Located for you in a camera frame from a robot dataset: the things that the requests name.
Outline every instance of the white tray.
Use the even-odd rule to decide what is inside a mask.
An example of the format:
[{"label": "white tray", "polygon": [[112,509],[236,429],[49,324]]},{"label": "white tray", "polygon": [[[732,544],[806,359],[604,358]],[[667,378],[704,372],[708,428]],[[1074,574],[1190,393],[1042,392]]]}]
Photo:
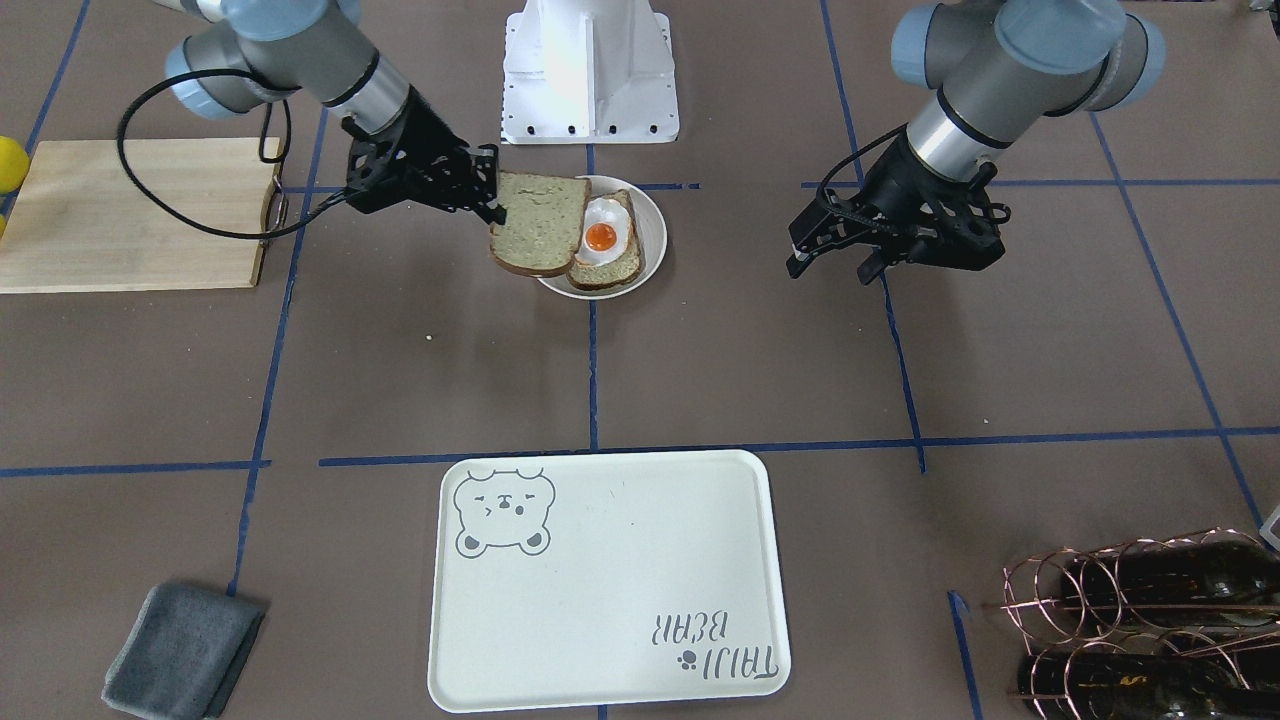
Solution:
[{"label": "white tray", "polygon": [[484,459],[444,475],[428,660],[442,708],[765,696],[790,674],[754,455]]}]

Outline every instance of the black cable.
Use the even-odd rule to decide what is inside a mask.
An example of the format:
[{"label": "black cable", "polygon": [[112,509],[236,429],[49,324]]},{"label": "black cable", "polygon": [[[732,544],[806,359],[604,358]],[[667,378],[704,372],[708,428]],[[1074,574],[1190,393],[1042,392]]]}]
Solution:
[{"label": "black cable", "polygon": [[[901,234],[902,231],[900,228],[895,228],[893,225],[890,225],[890,224],[886,224],[886,223],[878,223],[878,222],[876,222],[876,220],[873,220],[870,218],[867,218],[864,215],[859,215],[856,213],[847,213],[845,210],[841,210],[840,208],[836,208],[835,205],[831,204],[831,200],[827,199],[827,186],[831,183],[831,178],[836,177],[836,173],[838,173],[840,170],[845,169],[850,163],[852,163],[854,160],[861,158],[863,155],[865,155],[870,150],[876,149],[877,146],[883,145],[883,143],[888,142],[890,140],[893,140],[895,137],[897,137],[899,135],[901,135],[904,132],[906,132],[906,124],[905,123],[901,124],[901,126],[899,126],[899,127],[896,127],[896,128],[893,128],[893,129],[891,129],[891,131],[888,131],[887,133],[877,137],[876,140],[873,140],[870,142],[870,145],[867,145],[867,146],[861,147],[860,150],[858,150],[856,152],[854,152],[849,158],[845,158],[840,163],[836,163],[836,167],[832,168],[831,172],[827,173],[827,177],[822,178],[822,182],[818,183],[818,190],[817,190],[818,205],[823,210],[831,213],[832,215],[836,215],[837,218],[844,218],[846,220],[852,220],[852,222],[855,222],[855,223],[858,223],[860,225],[864,225],[867,228],[870,228],[870,229],[876,229],[876,231],[881,231],[881,232],[886,232],[886,233],[891,233],[891,234]],[[1002,202],[992,202],[992,204],[989,204],[989,205],[987,205],[984,208],[979,208],[979,210],[983,211],[983,217],[987,219],[987,222],[989,222],[993,225],[1002,225],[1002,224],[1007,223],[1010,220],[1010,218],[1012,217],[1012,211],[1010,210],[1009,205],[1005,205]],[[1001,214],[996,215],[995,214],[996,211],[1000,211]]]},{"label": "black cable", "polygon": [[143,92],[142,95],[140,95],[133,102],[129,104],[129,106],[124,110],[124,115],[120,117],[120,124],[116,126],[116,129],[115,129],[115,152],[120,158],[120,165],[124,168],[124,174],[127,174],[129,177],[129,182],[132,182],[133,186],[137,187],[138,191],[142,192],[142,195],[146,195],[147,199],[150,199],[152,202],[155,202],[165,213],[169,213],[170,215],[173,215],[178,220],[182,220],[187,225],[191,225],[191,227],[193,227],[193,228],[196,228],[196,229],[198,229],[201,232],[206,232],[209,234],[214,234],[214,236],[218,236],[218,237],[229,237],[229,238],[233,238],[233,240],[253,240],[253,241],[274,240],[276,237],[284,237],[287,234],[292,234],[294,232],[298,232],[300,229],[302,229],[306,225],[308,225],[317,217],[320,217],[320,214],[324,213],[325,210],[328,210],[328,209],[333,208],[334,205],[338,205],[338,204],[340,204],[340,202],[343,202],[343,201],[347,200],[347,190],[343,188],[343,190],[339,190],[338,192],[330,195],[329,197],[324,199],[319,205],[316,205],[315,210],[312,210],[310,214],[307,214],[306,218],[302,218],[301,220],[298,220],[297,223],[293,223],[292,225],[288,225],[288,227],[284,227],[284,228],[280,228],[280,229],[276,229],[276,231],[270,231],[270,232],[246,233],[246,232],[233,232],[233,231],[224,231],[224,229],[219,229],[219,228],[211,228],[209,225],[205,225],[202,223],[192,220],[191,218],[183,215],[178,210],[174,210],[173,208],[170,208],[169,205],[166,205],[154,192],[151,192],[151,190],[147,188],[147,186],[145,186],[141,179],[138,179],[138,176],[134,174],[133,168],[129,165],[128,158],[124,155],[124,138],[125,138],[125,135],[127,135],[127,132],[129,129],[129,122],[132,122],[133,120],[133,115],[137,114],[137,111],[141,110],[142,106],[146,105],[148,101],[151,101],[156,95],[160,95],[161,92],[169,90],[170,87],[173,87],[175,85],[180,85],[180,83],[187,82],[187,81],[201,79],[201,78],[206,78],[206,77],[243,77],[243,78],[248,78],[248,79],[252,79],[252,81],[257,82],[257,79],[253,77],[252,73],[250,73],[247,70],[241,70],[241,69],[237,69],[237,68],[215,68],[215,69],[207,69],[207,70],[195,70],[195,72],[189,72],[189,73],[182,73],[182,74],[178,74],[178,76],[174,76],[172,78],[168,78],[168,79],[165,79],[163,82],[159,82],[159,83],[151,86],[150,88],[147,88],[146,92]]},{"label": "black cable", "polygon": [[886,233],[891,233],[891,234],[900,234],[902,231],[899,229],[899,228],[895,228],[893,225],[888,225],[888,224],[884,224],[884,223],[877,223],[876,220],[873,220],[870,218],[859,215],[856,213],[847,213],[845,210],[841,210],[840,208],[836,208],[835,205],[831,204],[831,200],[827,197],[827,186],[831,184],[831,178],[836,177],[836,173],[838,173],[840,170],[845,169],[850,163],[852,163],[854,160],[856,160],[856,159],[861,158],[863,155],[870,152],[876,147],[878,147],[878,146],[888,142],[890,140],[893,140],[895,137],[897,137],[899,135],[902,135],[904,132],[906,132],[906,123],[902,123],[902,124],[897,126],[896,128],[886,132],[884,135],[882,135],[882,136],[877,137],[876,140],[873,140],[869,145],[865,145],[861,149],[859,149],[858,151],[855,151],[849,158],[845,158],[844,160],[836,163],[836,167],[832,168],[831,172],[827,173],[827,177],[822,178],[822,182],[818,183],[818,190],[817,190],[817,193],[815,193],[818,196],[818,206],[822,208],[823,210],[831,213],[832,215],[835,215],[837,218],[844,218],[846,220],[852,220],[852,222],[855,222],[855,223],[858,223],[860,225],[865,225],[865,227],[868,227],[870,229],[876,229],[876,231],[881,231],[881,232],[886,232]]},{"label": "black cable", "polygon": [[289,156],[289,147],[293,145],[293,113],[289,111],[289,100],[280,100],[280,105],[284,106],[284,143],[280,147],[280,154],[275,158],[266,156],[266,133],[271,129],[271,108],[275,108],[275,102],[266,104],[262,131],[257,135],[257,159],[266,165],[279,165],[283,163]]}]

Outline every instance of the white bowl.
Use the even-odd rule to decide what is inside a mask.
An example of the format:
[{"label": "white bowl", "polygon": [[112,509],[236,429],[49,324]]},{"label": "white bowl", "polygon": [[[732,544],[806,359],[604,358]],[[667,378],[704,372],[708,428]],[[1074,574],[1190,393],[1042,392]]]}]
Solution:
[{"label": "white bowl", "polygon": [[644,268],[635,279],[604,290],[579,290],[568,282],[568,275],[538,278],[538,282],[566,297],[576,297],[579,300],[608,300],[626,295],[653,277],[654,272],[658,270],[658,265],[662,264],[662,259],[667,255],[667,220],[662,219],[662,211],[658,210],[658,205],[654,204],[653,199],[628,182],[604,176],[579,177],[591,182],[591,197],[599,197],[620,190],[631,193],[631,209],[636,215],[636,234],[640,236],[640,247],[644,250]]}]

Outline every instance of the gray towel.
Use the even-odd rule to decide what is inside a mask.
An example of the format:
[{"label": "gray towel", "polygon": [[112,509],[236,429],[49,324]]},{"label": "gray towel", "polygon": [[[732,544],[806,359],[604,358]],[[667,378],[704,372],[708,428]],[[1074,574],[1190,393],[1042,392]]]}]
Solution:
[{"label": "gray towel", "polygon": [[218,717],[257,637],[262,610],[197,588],[151,588],[106,671],[102,700],[146,720]]}]

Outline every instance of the toast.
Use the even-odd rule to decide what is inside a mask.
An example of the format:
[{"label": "toast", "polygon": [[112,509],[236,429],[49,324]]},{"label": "toast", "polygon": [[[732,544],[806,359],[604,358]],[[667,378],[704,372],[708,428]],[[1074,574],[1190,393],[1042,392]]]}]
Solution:
[{"label": "toast", "polygon": [[627,210],[628,237],[627,247],[616,260],[603,265],[588,265],[575,261],[568,270],[568,282],[579,290],[604,290],[634,281],[644,270],[644,246],[640,245],[640,236],[636,232],[636,213],[631,205],[631,193],[620,190],[604,196],[616,200]]},{"label": "toast", "polygon": [[489,252],[517,275],[563,275],[582,242],[582,214],[591,183],[527,173],[498,173],[498,202],[507,223],[490,225]]}]

